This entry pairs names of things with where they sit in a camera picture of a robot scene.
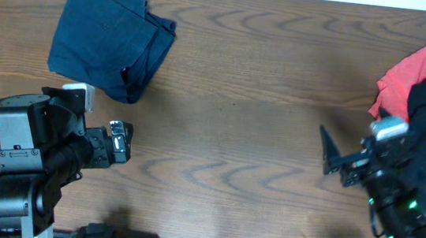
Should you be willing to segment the navy blue shorts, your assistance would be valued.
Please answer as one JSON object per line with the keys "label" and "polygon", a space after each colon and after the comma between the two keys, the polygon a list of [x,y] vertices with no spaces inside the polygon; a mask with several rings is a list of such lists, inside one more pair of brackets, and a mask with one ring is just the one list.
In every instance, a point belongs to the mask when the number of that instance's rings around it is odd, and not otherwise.
{"label": "navy blue shorts", "polygon": [[47,64],[53,73],[125,102],[125,74],[156,32],[156,26],[114,0],[67,0]]}

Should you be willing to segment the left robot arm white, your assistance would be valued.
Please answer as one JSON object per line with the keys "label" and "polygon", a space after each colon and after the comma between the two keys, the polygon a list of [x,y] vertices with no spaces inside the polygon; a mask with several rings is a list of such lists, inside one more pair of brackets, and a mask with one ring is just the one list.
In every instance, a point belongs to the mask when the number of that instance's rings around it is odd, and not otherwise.
{"label": "left robot arm white", "polygon": [[73,131],[44,121],[44,129],[0,119],[0,238],[51,238],[62,188],[82,169],[105,169],[130,159],[133,126],[112,121],[111,130]]}

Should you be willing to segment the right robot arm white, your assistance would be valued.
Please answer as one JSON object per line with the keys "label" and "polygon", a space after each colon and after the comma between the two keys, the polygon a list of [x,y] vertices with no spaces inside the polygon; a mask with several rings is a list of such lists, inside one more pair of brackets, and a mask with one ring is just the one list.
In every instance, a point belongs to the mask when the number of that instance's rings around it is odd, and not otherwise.
{"label": "right robot arm white", "polygon": [[413,164],[413,136],[373,131],[362,140],[361,151],[343,156],[326,128],[319,131],[324,173],[338,173],[344,187],[364,187],[373,235],[426,238],[426,181],[405,173]]}

